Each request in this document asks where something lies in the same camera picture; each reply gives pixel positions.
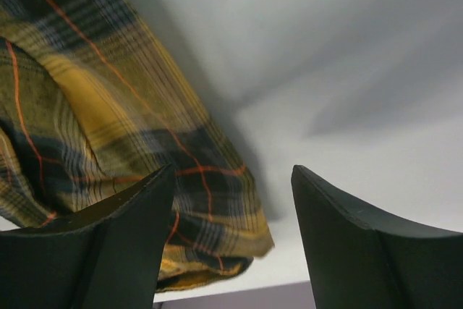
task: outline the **cloth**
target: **cloth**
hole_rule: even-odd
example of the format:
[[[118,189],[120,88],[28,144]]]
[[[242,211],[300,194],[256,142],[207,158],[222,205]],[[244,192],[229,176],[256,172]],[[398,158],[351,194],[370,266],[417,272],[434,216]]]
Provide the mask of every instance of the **cloth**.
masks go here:
[[[272,248],[250,171],[125,0],[1,0],[0,38],[2,216],[39,227],[173,164],[159,291]]]

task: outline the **orange stripe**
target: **orange stripe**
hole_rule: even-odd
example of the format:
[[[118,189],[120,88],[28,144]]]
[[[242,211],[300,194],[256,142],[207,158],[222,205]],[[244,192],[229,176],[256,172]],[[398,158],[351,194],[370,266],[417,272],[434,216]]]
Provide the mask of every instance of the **orange stripe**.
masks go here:
[[[30,147],[33,149],[35,156],[38,159],[38,167],[39,167],[39,175],[40,175],[40,183],[41,183],[41,188],[43,191],[43,194],[46,195],[45,191],[45,185],[43,183],[43,163],[42,163],[42,157],[39,154],[37,148],[34,145],[34,142],[29,136],[29,133],[27,132],[25,123],[24,123],[24,117],[22,116],[22,111],[21,111],[21,103],[20,103],[20,73],[18,70],[17,66],[17,59],[16,59],[16,54],[13,51],[12,45],[9,41],[7,41],[7,48],[8,52],[12,57],[12,63],[13,63],[13,73],[14,73],[14,99],[16,101],[16,109],[18,113],[18,117],[20,118],[20,124],[22,128],[22,132],[24,133],[24,136],[27,139],[27,142],[29,143]]]
[[[46,157],[42,157],[42,160],[44,162],[49,162],[49,163],[55,163],[55,164],[63,164],[60,160],[58,159],[52,159],[52,158],[46,158]]]
[[[8,183],[11,185],[12,184],[12,174],[9,172],[8,163],[7,163],[7,160],[6,160],[5,155],[3,153],[3,148],[1,148],[1,146],[0,146],[0,155],[3,158],[3,162],[5,163],[5,168],[7,169]]]
[[[183,235],[181,235],[181,234],[179,233],[179,231],[176,231],[176,234],[179,236],[180,239],[182,239],[184,242],[190,244],[193,248],[197,248],[197,249],[203,251],[204,253],[207,253],[207,254],[209,254],[209,255],[212,255],[212,256],[216,257],[217,260],[218,260],[218,264],[220,265],[220,270],[221,270],[221,271],[224,270],[224,264],[223,264],[222,259],[220,258],[219,255],[217,255],[216,253],[213,253],[212,251],[206,249],[205,247],[203,247],[203,246],[201,246],[201,245],[196,244],[195,242],[192,242],[192,241],[189,240],[188,238],[186,238],[186,237],[184,237]]]
[[[45,222],[41,224],[41,227],[46,226],[50,222],[52,222],[56,218],[56,213],[51,213],[50,215],[47,216]]]
[[[224,271],[224,263],[222,262],[222,259],[220,256],[216,256],[218,260],[218,265],[220,266],[220,270]]]
[[[174,226],[171,228],[171,233],[167,237],[166,244],[171,241],[172,237],[174,236],[175,232],[177,231],[177,227],[179,226],[179,222],[180,222],[180,214],[177,211],[177,214],[175,216]]]
[[[83,39],[85,42],[88,43],[88,45],[90,45],[90,47],[94,50],[94,52],[98,55],[98,57],[100,58],[100,60],[106,64],[108,66],[108,68],[121,80],[122,83],[124,83],[124,85],[127,86],[127,88],[129,88],[132,93],[134,94],[134,96],[143,104],[143,106],[149,110],[150,113],[152,113],[153,115],[157,116],[156,113],[153,112],[153,110],[151,110],[151,108],[149,107],[149,105],[138,95],[137,91],[122,77],[122,75],[120,74],[119,71],[117,71],[117,69],[111,65],[107,60],[106,58],[103,56],[103,54],[100,52],[100,50],[98,50],[98,47],[94,44],[94,42],[92,42],[89,38],[87,38],[84,33],[82,33],[79,28],[71,21],[70,18],[68,18],[68,16],[66,16],[66,14],[63,12],[63,10],[61,10],[58,6],[58,4],[56,4],[53,0],[46,0],[46,2],[56,11],[56,13],[61,16],[61,18],[76,32],[76,34],[78,34],[81,39]],[[208,218],[209,218],[209,221],[212,221],[213,220],[213,217],[212,217],[212,193],[211,193],[211,189],[209,188],[209,185],[205,179],[205,175],[204,175],[204,172],[203,170],[201,169],[201,164],[200,162],[198,161],[197,158],[195,158],[193,156],[192,153],[190,153],[181,143],[180,143],[180,140],[179,138],[175,135],[175,133],[169,128],[169,126],[167,125],[167,123],[165,123],[164,120],[162,120],[162,118],[160,117],[157,117],[158,120],[163,124],[163,126],[169,131],[169,133],[171,133],[171,136],[173,137],[173,139],[175,140],[175,142],[177,143],[177,145],[189,156],[191,157],[191,159],[196,163],[197,167],[199,168],[200,170],[200,173],[201,173],[201,179],[203,181],[203,186],[204,186],[204,189],[205,191],[207,192],[208,194]]]
[[[176,174],[177,176],[196,174],[200,172],[201,170],[203,172],[218,172],[222,174],[238,176],[238,175],[243,174],[243,172],[246,170],[246,164],[243,164],[238,169],[222,169],[222,168],[217,168],[214,166],[201,166],[200,168],[189,168],[189,169],[177,170]]]

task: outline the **shirt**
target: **shirt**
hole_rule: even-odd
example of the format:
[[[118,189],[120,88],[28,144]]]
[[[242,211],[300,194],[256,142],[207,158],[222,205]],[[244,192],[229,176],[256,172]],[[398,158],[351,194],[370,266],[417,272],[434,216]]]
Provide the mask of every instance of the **shirt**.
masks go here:
[[[249,169],[126,0],[0,1],[2,216],[39,227],[172,164],[158,291],[272,248]]]

